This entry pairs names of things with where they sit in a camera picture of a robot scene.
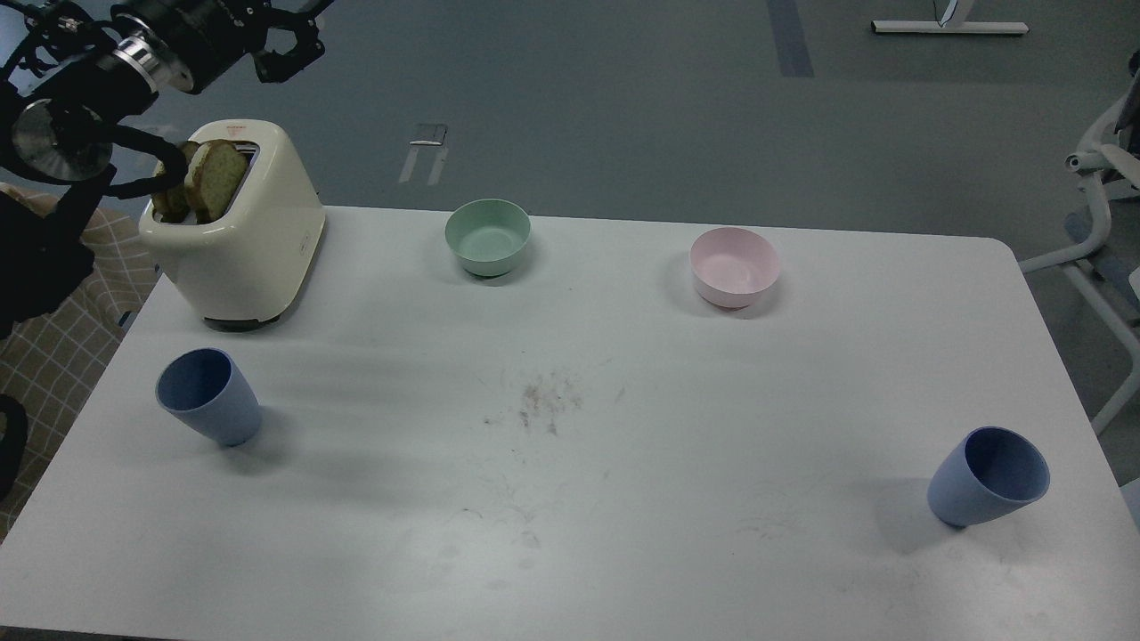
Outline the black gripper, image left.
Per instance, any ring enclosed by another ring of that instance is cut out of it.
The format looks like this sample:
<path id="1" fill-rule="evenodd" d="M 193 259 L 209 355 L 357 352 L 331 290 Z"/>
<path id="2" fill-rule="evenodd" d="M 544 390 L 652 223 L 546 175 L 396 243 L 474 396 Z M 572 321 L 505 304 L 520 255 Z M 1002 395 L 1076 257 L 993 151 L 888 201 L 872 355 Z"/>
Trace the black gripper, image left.
<path id="1" fill-rule="evenodd" d="M 111 26 L 123 36 L 119 59 L 153 88 L 203 94 L 245 56 L 262 84 L 295 78 L 326 52 L 308 18 L 333 3 L 308 0 L 290 11 L 270 1 L 123 1 L 111 7 Z"/>

